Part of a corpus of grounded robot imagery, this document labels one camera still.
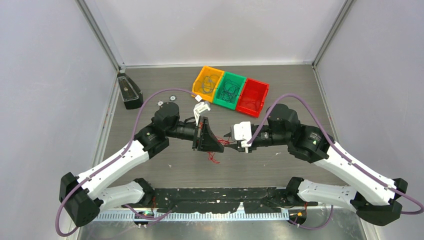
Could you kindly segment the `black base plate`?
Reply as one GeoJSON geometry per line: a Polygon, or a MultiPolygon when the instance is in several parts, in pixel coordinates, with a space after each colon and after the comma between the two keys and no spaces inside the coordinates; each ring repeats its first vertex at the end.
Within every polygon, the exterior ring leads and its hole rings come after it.
{"type": "Polygon", "coordinates": [[[147,200],[130,203],[132,208],[157,209],[160,213],[234,213],[239,207],[247,214],[277,213],[281,209],[315,207],[278,187],[156,188],[147,200]]]}

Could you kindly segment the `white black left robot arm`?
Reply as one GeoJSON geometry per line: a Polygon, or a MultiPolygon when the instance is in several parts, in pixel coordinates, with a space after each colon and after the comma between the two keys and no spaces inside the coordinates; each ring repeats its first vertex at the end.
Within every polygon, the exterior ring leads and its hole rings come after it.
{"type": "Polygon", "coordinates": [[[129,170],[152,159],[170,145],[170,138],[192,142],[199,152],[224,151],[204,116],[210,103],[201,101],[193,108],[194,116],[180,120],[179,106],[165,102],[154,113],[150,124],[134,134],[121,150],[95,167],[78,175],[66,173],[60,180],[59,201],[76,227],[93,221],[100,212],[124,204],[148,207],[154,199],[154,189],[143,179],[128,184],[110,185],[129,170]]]}

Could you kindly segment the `red plastic bin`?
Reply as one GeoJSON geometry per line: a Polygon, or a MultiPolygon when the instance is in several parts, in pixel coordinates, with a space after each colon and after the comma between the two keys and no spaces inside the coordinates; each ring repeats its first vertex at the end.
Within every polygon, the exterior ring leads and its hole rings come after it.
{"type": "Polygon", "coordinates": [[[264,107],[270,85],[266,82],[247,78],[239,95],[235,110],[258,118],[264,107]]]}

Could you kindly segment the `yellow plastic bin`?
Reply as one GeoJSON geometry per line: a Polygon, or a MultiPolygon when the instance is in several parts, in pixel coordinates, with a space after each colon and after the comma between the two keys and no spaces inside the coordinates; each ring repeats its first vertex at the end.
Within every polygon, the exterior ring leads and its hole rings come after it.
{"type": "Polygon", "coordinates": [[[192,84],[191,91],[195,96],[200,95],[204,100],[212,103],[224,73],[223,70],[203,66],[192,84]]]}

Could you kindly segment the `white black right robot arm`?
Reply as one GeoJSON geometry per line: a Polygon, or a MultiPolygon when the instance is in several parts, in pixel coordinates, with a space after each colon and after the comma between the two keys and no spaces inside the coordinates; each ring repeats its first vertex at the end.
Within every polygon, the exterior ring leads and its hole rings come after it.
{"type": "Polygon", "coordinates": [[[316,126],[302,124],[295,110],[277,104],[267,117],[267,124],[258,126],[242,121],[231,126],[230,148],[251,153],[258,147],[287,146],[295,158],[321,167],[345,182],[344,186],[312,182],[292,177],[286,186],[285,198],[291,205],[319,202],[350,210],[362,220],[386,226],[401,216],[399,193],[408,183],[391,179],[373,171],[349,155],[332,137],[325,138],[316,126]]]}

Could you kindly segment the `black wedge stand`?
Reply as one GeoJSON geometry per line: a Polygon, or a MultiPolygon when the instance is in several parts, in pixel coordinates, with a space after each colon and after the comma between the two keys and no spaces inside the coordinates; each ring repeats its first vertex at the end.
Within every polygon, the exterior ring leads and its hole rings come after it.
{"type": "Polygon", "coordinates": [[[119,73],[116,79],[125,108],[127,110],[139,109],[144,103],[143,93],[139,86],[126,73],[119,73]]]}

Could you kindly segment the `green plastic bin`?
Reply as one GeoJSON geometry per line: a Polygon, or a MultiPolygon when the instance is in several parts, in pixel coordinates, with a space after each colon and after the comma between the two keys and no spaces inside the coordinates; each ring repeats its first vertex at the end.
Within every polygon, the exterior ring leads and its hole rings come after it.
{"type": "Polygon", "coordinates": [[[216,90],[213,103],[235,110],[246,80],[245,76],[225,71],[216,90]]]}

